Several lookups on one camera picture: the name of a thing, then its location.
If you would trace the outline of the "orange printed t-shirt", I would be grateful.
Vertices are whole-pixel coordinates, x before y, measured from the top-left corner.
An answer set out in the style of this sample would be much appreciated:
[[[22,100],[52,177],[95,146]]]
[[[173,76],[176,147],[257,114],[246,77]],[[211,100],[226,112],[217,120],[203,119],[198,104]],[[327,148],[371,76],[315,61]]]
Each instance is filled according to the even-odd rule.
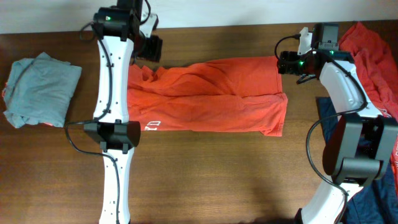
[[[275,57],[227,58],[157,70],[129,68],[127,108],[143,131],[260,132],[281,137],[287,104]]]

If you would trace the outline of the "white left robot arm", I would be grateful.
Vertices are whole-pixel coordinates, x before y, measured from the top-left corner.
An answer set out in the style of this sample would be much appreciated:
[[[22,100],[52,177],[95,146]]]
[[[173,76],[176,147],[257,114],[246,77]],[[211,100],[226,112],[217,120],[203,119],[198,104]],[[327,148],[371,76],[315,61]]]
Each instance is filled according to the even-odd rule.
[[[129,169],[139,144],[141,126],[130,121],[127,109],[127,81],[131,60],[159,62],[162,39],[153,34],[159,18],[148,1],[118,0],[101,7],[91,26],[100,56],[99,90],[91,121],[84,132],[99,144],[104,162],[104,195],[100,223],[130,223]]]

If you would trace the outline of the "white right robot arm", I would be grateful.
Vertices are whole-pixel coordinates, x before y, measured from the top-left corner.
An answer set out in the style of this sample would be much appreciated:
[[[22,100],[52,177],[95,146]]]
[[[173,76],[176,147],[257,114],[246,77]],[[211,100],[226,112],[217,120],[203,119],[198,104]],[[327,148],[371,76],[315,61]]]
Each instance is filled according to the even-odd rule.
[[[338,24],[304,27],[293,39],[298,50],[276,53],[281,74],[294,74],[298,84],[317,79],[326,88],[338,119],[323,150],[322,179],[315,195],[294,218],[295,223],[340,223],[354,195],[381,179],[397,139],[397,121],[377,109],[363,88],[354,58],[340,50]]]

